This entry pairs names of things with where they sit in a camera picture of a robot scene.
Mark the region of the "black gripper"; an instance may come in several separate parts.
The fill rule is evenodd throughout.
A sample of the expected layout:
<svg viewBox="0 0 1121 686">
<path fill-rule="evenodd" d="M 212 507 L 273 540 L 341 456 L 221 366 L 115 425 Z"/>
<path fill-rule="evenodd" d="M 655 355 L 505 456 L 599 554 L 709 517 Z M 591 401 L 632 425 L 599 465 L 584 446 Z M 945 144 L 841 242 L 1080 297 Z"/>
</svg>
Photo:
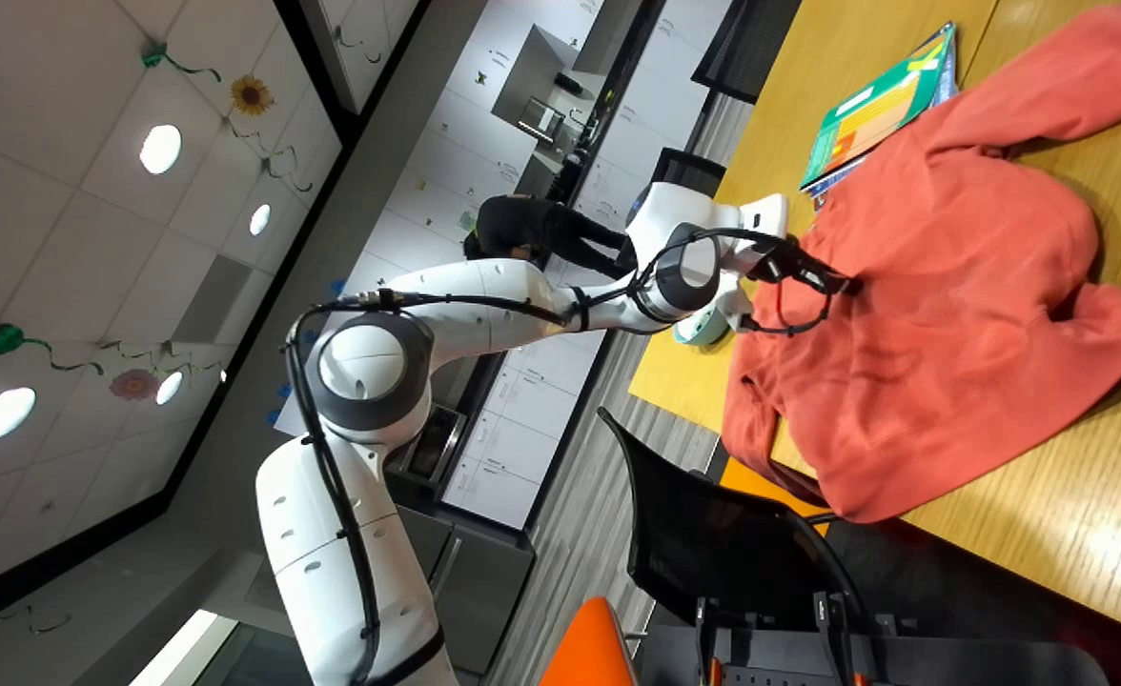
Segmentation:
<svg viewBox="0 0 1121 686">
<path fill-rule="evenodd" d="M 807 256 L 796 240 L 768 242 L 752 266 L 753 283 L 804 283 L 807 288 L 836 297 L 846 284 L 846 274 Z"/>
</svg>

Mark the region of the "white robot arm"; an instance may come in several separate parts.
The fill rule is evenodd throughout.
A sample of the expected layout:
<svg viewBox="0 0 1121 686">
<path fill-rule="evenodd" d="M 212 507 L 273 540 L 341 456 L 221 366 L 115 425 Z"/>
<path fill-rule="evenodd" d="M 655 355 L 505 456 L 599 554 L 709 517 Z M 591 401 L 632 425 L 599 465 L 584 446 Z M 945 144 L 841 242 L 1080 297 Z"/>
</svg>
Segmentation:
<svg viewBox="0 0 1121 686">
<path fill-rule="evenodd" d="M 461 258 L 316 306 L 285 330 L 299 430 L 256 468 L 256 510 L 313 686 L 457 686 L 435 589 L 385 484 L 385 460 L 435 413 L 435 372 L 570 330 L 655 334 L 709 310 L 733 277 L 846 277 L 785 233 L 779 195 L 721 207 L 649 184 L 626 221 L 630 270 L 560 284 L 526 258 Z"/>
</svg>

